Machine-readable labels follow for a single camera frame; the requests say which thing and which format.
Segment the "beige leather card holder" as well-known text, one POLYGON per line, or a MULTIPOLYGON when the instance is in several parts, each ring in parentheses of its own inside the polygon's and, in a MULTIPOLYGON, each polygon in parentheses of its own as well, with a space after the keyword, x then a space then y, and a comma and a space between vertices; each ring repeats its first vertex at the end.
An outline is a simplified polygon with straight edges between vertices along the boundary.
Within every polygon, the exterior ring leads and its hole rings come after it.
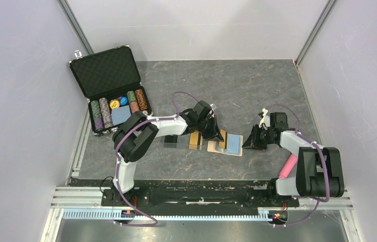
POLYGON ((207 152, 219 153, 231 156, 242 156, 243 136, 230 134, 225 130, 220 130, 224 141, 209 141, 207 152))

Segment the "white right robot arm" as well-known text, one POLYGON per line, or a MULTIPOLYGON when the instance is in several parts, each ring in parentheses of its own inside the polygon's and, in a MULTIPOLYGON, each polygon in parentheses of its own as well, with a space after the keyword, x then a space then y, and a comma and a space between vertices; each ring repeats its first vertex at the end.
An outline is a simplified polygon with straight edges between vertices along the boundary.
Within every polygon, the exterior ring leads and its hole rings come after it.
POLYGON ((335 147, 323 147, 290 128, 284 112, 265 111, 261 122, 254 125, 243 143, 245 149, 265 150, 276 144, 297 158, 293 177, 274 178, 269 182, 266 200, 278 206, 286 196, 311 197, 324 202, 339 198, 345 191, 340 151, 335 147))

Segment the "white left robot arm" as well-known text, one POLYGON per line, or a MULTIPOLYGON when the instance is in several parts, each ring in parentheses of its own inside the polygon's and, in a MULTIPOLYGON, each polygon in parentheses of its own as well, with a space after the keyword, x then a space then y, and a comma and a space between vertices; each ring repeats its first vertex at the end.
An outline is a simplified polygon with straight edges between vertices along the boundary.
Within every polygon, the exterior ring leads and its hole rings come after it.
POLYGON ((183 136, 199 132, 205 141, 225 142, 218 128, 213 107, 198 101, 193 108, 171 116, 150 116, 141 111, 133 113, 113 134, 116 168, 113 179, 114 199, 120 205, 133 200, 137 162, 147 153, 155 138, 183 136))

